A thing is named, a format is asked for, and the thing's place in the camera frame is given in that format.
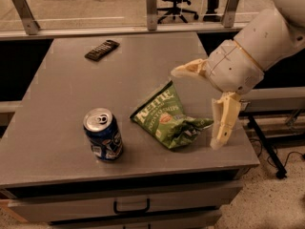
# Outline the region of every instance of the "floor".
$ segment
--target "floor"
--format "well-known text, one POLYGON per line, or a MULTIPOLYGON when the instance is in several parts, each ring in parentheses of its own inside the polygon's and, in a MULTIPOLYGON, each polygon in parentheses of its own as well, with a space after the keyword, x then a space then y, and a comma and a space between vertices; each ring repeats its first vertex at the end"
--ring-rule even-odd
MULTIPOLYGON (((205 10, 205 0, 193 0, 192 8, 205 10)), ((35 18, 43 29, 111 27, 113 25, 145 25, 145 0, 28 0, 35 18)), ((159 6, 169 6, 158 0, 159 6)), ((225 0, 220 1, 219 12, 224 9, 225 0)), ((264 8, 271 8, 272 0, 240 0, 239 22, 249 21, 264 8)), ((22 30, 18 15, 11 6, 11 0, 0 0, 0 31, 22 30)), ((188 17, 190 23, 203 23, 202 14, 198 21, 188 17)), ((164 23, 182 23, 167 18, 164 23)), ((286 115, 276 118, 260 118, 257 122, 266 134, 274 135, 287 131, 286 115)), ((278 146, 279 158, 284 163, 289 156, 287 178, 277 179, 276 168, 268 161, 268 154, 261 147, 253 130, 247 127, 247 120, 241 119, 259 156, 260 166, 251 169, 242 178, 244 188, 230 205, 222 206, 222 218, 215 229, 303 229, 305 228, 305 143, 278 146)), ((305 116, 295 123, 296 130, 305 129, 305 116)), ((48 225, 21 223, 0 209, 1 229, 46 229, 48 225)))

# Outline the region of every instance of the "can lid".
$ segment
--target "can lid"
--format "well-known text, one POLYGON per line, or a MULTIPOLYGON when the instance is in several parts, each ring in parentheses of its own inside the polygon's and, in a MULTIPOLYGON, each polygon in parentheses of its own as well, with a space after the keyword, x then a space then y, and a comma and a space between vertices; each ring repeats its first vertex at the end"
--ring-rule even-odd
POLYGON ((100 132, 112 123, 112 113, 103 108, 89 111, 84 117, 84 126, 88 131, 100 132))

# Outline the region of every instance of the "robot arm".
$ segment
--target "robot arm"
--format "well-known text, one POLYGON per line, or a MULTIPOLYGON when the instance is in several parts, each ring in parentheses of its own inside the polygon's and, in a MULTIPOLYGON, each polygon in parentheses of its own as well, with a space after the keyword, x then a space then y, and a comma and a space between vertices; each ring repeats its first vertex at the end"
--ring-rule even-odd
POLYGON ((264 10, 247 27, 226 40, 207 60, 175 68, 174 76, 208 79, 223 93, 213 100, 211 146, 227 143, 240 111, 240 96, 248 93, 279 60, 305 48, 305 0, 274 0, 276 9, 264 10))

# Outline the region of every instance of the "drawer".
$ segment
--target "drawer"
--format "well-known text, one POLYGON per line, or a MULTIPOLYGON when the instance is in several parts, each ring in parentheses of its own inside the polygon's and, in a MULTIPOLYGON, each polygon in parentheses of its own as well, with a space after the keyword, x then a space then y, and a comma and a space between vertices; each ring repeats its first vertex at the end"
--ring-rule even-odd
POLYGON ((104 191, 12 200, 12 211, 31 222, 127 216, 229 204, 241 190, 238 180, 104 191))
POLYGON ((215 225, 219 210, 153 215, 131 219, 106 219, 52 225, 51 229, 187 229, 215 225))

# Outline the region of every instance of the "snack bag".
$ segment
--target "snack bag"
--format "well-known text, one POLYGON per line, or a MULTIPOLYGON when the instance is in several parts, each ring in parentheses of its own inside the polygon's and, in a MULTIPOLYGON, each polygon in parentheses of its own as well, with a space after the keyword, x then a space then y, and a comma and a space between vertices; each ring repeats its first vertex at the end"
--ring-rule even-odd
POLYGON ((169 149, 191 144, 201 131, 213 124, 209 118, 184 115, 172 81, 154 92, 130 119, 169 149))

